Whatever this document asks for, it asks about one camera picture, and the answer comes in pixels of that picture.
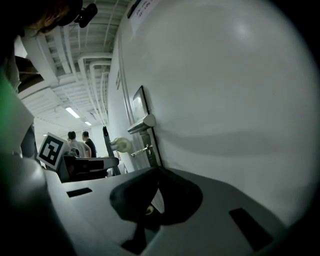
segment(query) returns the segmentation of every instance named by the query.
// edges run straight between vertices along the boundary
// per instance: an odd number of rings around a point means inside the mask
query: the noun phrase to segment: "fluorescent light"
[[[73,115],[75,118],[80,118],[80,116],[78,116],[77,113],[74,112],[71,107],[67,107],[65,110],[68,111],[68,112],[69,112],[71,115]]]

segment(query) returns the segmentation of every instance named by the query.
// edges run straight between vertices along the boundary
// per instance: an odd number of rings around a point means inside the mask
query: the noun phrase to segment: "sticker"
[[[57,170],[62,154],[65,151],[65,146],[67,145],[66,140],[48,132],[36,158],[52,169]]]
[[[136,34],[140,25],[144,22],[149,13],[156,7],[160,0],[142,0],[134,9],[130,22],[133,34]]]

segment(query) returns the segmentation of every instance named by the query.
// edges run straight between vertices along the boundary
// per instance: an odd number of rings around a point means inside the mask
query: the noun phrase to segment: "black slot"
[[[273,241],[272,237],[244,209],[231,210],[229,214],[254,251],[259,251]]]
[[[73,197],[81,196],[81,195],[84,195],[84,194],[87,194],[90,192],[92,192],[92,190],[90,188],[86,187],[86,188],[81,188],[81,189],[69,191],[69,192],[67,192],[67,194],[70,198],[73,198]]]

